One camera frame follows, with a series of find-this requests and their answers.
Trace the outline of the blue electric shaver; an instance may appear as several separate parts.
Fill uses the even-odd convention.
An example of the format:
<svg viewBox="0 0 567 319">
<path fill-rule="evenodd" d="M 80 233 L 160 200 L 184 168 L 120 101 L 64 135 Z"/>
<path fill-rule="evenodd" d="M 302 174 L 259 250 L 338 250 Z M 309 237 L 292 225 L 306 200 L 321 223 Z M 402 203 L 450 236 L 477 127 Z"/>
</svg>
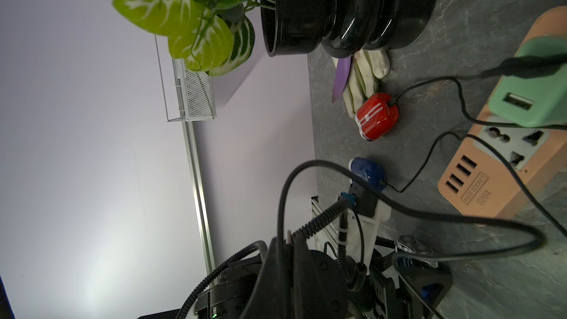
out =
<svg viewBox="0 0 567 319">
<path fill-rule="evenodd" d="M 420 242 L 418 239 L 414 238 L 413 236 L 409 235 L 401 235 L 395 241 L 395 247 L 397 252 L 404 252 L 416 255 L 436 255 L 436 251 L 431 248 L 429 245 L 426 245 Z M 415 267 L 422 267 L 425 269 L 438 269 L 439 263 L 436 261 L 420 261 L 416 259 L 409 259 L 408 260 L 410 265 Z M 421 296 L 425 299 L 429 304 L 433 304 L 434 301 L 439 296 L 442 289 L 442 285 L 440 284 L 432 284 L 425 286 L 421 289 Z"/>
<path fill-rule="evenodd" d="M 370 159 L 353 158 L 348 163 L 348 169 L 380 191 L 384 191 L 387 186 L 388 180 L 384 168 Z"/>
</svg>

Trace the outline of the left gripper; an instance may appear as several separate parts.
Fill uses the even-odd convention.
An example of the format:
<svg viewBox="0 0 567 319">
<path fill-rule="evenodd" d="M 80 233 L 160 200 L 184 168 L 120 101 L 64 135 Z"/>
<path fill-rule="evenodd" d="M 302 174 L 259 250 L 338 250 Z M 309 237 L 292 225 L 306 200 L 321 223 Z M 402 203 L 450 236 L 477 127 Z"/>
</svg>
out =
<svg viewBox="0 0 567 319">
<path fill-rule="evenodd" d="M 432 318 L 429 307 L 437 308 L 453 286 L 450 267 L 411 258 L 398 258 L 398 279 L 385 276 L 392 269 L 391 254 L 374 250 L 363 288 L 350 293 L 350 301 L 371 318 Z"/>
</svg>

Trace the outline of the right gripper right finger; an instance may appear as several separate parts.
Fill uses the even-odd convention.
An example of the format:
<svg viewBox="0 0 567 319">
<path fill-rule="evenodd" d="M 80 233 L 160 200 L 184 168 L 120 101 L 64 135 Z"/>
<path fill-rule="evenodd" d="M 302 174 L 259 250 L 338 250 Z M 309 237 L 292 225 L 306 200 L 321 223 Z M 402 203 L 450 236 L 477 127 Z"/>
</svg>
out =
<svg viewBox="0 0 567 319">
<path fill-rule="evenodd" d="M 295 318 L 344 318 L 348 309 L 343 270 L 330 256 L 310 250 L 302 234 L 294 238 L 292 301 Z"/>
</svg>

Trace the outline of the red electric shaver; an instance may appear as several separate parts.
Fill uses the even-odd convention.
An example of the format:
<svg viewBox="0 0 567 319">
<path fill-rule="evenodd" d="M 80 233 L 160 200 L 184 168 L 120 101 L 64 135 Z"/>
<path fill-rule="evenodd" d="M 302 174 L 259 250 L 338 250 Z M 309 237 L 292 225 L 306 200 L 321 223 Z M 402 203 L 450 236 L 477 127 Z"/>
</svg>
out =
<svg viewBox="0 0 567 319">
<path fill-rule="evenodd" d="M 372 95 L 357 110 L 354 121 L 364 140 L 374 141 L 390 131 L 398 122 L 400 116 L 393 98 L 386 93 L 378 92 Z"/>
</svg>

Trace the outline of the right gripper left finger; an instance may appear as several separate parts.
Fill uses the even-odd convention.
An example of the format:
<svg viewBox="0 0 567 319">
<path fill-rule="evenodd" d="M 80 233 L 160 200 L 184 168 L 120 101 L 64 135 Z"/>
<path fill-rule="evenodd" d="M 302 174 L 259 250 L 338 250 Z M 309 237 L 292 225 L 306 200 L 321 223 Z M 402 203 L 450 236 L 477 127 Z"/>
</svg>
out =
<svg viewBox="0 0 567 319">
<path fill-rule="evenodd" d="M 290 252 L 284 245 L 278 251 L 278 240 L 270 242 L 258 279 L 240 318 L 289 318 Z"/>
</svg>

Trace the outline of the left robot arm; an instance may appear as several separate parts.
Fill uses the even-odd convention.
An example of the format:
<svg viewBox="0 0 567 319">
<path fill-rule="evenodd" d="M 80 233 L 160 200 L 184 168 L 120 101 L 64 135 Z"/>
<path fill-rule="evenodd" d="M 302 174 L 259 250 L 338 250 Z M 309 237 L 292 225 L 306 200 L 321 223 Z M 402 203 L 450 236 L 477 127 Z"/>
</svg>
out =
<svg viewBox="0 0 567 319">
<path fill-rule="evenodd" d="M 431 318 L 452 287 L 446 264 L 412 236 L 377 235 L 378 199 L 342 193 L 295 231 L 246 246 L 161 318 Z"/>
</svg>

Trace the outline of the green charger adapter top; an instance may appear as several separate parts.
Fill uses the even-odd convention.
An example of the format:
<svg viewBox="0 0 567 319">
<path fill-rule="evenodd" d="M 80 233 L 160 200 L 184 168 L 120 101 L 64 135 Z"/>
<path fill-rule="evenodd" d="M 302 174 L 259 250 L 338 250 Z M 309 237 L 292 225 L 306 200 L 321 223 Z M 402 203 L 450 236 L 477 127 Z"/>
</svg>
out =
<svg viewBox="0 0 567 319">
<path fill-rule="evenodd" d="M 488 102 L 493 114 L 524 127 L 566 124 L 566 64 L 505 75 Z"/>
</svg>

